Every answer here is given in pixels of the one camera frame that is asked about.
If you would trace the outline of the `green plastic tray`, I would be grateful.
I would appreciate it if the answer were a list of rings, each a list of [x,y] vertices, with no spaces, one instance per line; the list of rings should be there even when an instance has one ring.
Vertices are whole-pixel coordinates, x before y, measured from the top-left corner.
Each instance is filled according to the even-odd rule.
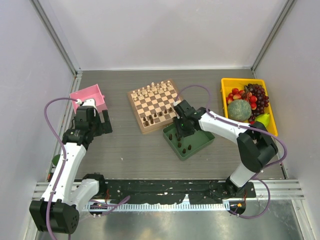
[[[181,161],[185,161],[192,157],[205,147],[209,146],[215,139],[215,136],[211,132],[202,130],[196,131],[193,135],[178,138],[174,124],[166,126],[162,130],[162,134],[168,145]]]

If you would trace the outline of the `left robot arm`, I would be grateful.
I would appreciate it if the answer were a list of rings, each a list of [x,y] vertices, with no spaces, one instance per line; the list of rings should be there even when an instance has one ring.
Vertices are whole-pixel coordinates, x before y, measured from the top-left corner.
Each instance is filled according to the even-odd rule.
[[[29,212],[40,232],[73,234],[80,212],[94,197],[102,199],[107,193],[104,176],[86,174],[78,188],[72,190],[80,163],[95,137],[111,133],[109,112],[98,113],[93,106],[80,106],[73,118],[73,127],[62,137],[63,147],[56,170],[39,200],[32,200]]]

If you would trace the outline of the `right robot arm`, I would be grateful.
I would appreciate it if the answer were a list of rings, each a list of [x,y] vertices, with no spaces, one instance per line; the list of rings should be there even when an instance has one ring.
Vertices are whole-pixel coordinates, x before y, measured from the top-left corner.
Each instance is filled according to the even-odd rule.
[[[278,153],[278,147],[265,126],[242,123],[220,116],[207,108],[195,109],[186,100],[174,102],[177,116],[173,118],[178,138],[197,131],[219,135],[237,145],[241,163],[225,181],[228,197],[238,197],[245,185],[256,176]]]

